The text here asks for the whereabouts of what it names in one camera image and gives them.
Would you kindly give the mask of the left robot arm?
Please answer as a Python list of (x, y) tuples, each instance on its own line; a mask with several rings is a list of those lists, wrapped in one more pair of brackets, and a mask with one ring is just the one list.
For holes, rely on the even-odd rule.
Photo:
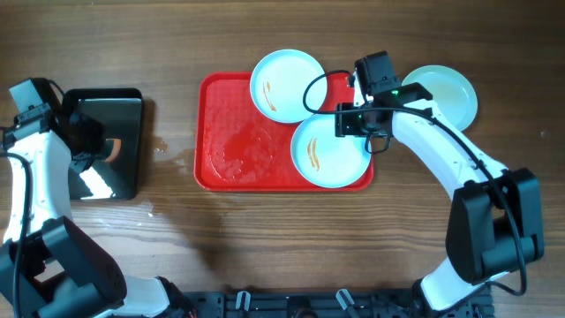
[(29, 110), (3, 133), (12, 167), (11, 219), (1, 247), (1, 293), (17, 317), (194, 317), (163, 277), (124, 276), (73, 221), (68, 176), (111, 168), (135, 141), (77, 112)]

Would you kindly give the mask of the green and orange sponge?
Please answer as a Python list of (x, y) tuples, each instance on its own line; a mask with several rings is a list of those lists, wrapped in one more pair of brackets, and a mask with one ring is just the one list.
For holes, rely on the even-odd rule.
[(102, 157), (105, 163), (111, 163), (114, 161), (122, 147), (122, 141), (120, 139), (106, 139), (103, 149), (102, 149)]

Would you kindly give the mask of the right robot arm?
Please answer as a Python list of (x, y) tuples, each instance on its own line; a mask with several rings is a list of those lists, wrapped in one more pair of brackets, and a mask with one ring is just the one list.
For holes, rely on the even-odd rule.
[(545, 252), (539, 181), (510, 170), (475, 146), (441, 113), (422, 85), (382, 91), (336, 107), (335, 134), (396, 139), (434, 174), (451, 199), (447, 258), (413, 286), (411, 315), (439, 317), (484, 289), (503, 289), (499, 278), (520, 274)]

